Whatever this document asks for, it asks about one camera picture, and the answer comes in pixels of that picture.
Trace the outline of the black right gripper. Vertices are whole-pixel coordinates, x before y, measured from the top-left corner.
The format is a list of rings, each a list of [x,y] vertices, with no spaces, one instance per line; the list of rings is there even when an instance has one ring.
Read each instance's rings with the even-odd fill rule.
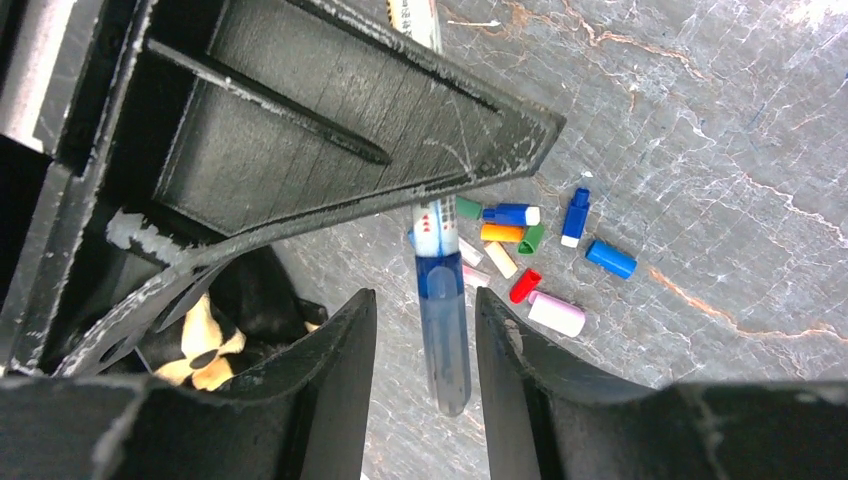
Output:
[[[1,4],[1,307],[49,309],[92,205],[93,150],[137,1]]]

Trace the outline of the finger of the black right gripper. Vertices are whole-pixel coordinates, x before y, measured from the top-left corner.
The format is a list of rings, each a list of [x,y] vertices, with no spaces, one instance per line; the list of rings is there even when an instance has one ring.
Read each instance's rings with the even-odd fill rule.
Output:
[[[49,309],[1,307],[1,366],[95,375],[238,257],[529,176],[562,115],[344,1],[137,1]]]

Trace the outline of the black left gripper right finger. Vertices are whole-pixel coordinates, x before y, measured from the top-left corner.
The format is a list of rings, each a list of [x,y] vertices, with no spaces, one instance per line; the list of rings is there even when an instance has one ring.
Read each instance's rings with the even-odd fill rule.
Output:
[[[476,294],[495,479],[843,479],[843,381],[645,387],[596,367]]]

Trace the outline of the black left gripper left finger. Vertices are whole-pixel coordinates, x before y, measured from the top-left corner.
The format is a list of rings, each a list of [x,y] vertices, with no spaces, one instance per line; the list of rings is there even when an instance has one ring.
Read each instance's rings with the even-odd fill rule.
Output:
[[[356,479],[377,330],[362,289],[217,392],[146,375],[6,377],[5,479]]]

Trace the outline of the pink highlighter cap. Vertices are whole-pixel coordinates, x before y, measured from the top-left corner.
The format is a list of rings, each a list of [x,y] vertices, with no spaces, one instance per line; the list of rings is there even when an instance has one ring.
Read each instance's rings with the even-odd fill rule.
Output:
[[[577,337],[586,323],[585,313],[578,307],[556,297],[532,291],[528,296],[531,305],[528,318],[542,326],[570,338]]]

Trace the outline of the red marker cap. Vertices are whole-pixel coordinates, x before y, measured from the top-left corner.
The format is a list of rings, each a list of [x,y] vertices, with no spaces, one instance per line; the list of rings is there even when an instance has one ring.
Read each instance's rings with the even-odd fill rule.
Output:
[[[516,280],[509,291],[509,300],[513,304],[520,304],[537,288],[542,280],[542,275],[531,269],[526,269]]]

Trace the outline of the pink clear pen cap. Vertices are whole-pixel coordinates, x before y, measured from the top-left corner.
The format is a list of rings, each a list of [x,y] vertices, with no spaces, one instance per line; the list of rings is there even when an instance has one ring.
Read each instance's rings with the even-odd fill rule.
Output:
[[[491,277],[469,265],[462,266],[463,281],[467,286],[473,288],[488,287]]]

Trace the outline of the beige marker cap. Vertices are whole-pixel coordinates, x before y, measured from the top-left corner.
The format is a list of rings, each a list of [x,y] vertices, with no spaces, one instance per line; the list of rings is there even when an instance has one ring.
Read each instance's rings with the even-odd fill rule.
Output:
[[[518,271],[517,264],[512,260],[501,243],[495,241],[488,242],[484,245],[484,250],[505,279],[510,279],[516,274]]]

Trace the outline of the green marker cap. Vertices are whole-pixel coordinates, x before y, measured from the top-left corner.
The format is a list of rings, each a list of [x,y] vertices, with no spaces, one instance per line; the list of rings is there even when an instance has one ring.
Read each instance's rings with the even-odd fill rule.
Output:
[[[455,205],[457,214],[464,218],[472,220],[480,220],[482,218],[484,207],[479,202],[457,195],[455,197]]]
[[[524,234],[517,246],[517,253],[520,255],[533,255],[537,252],[539,245],[544,237],[545,227],[542,224],[528,226],[524,230]]]

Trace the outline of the large blue marker cap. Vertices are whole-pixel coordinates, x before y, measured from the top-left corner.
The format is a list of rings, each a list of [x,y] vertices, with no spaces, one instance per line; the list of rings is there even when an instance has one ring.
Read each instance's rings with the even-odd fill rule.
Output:
[[[585,258],[625,280],[633,275],[638,265],[635,258],[601,240],[594,240],[591,243],[585,253]]]

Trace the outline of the orange marker cap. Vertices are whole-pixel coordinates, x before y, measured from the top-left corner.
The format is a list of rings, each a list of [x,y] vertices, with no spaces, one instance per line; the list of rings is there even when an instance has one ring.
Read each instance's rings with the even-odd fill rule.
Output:
[[[480,230],[480,239],[484,242],[520,243],[525,235],[521,226],[485,223]]]

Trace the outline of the small blue marker cap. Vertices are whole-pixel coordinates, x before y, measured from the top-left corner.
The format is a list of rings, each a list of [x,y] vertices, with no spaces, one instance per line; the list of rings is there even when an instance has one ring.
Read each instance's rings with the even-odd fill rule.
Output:
[[[571,198],[564,216],[561,230],[561,244],[576,249],[584,233],[585,223],[590,209],[590,190],[577,188]]]

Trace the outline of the blue long nib marker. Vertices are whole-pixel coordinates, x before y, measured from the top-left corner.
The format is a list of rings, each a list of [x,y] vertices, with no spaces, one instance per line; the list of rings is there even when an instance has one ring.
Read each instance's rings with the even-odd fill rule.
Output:
[[[441,414],[456,417],[471,394],[456,197],[415,204],[411,212],[428,388]]]

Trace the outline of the blue white marker cap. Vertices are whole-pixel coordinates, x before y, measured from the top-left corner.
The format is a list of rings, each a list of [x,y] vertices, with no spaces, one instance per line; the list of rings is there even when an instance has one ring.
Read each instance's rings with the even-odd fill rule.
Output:
[[[500,203],[484,208],[481,218],[484,222],[502,226],[532,227],[541,222],[541,210],[538,206],[518,203]]]

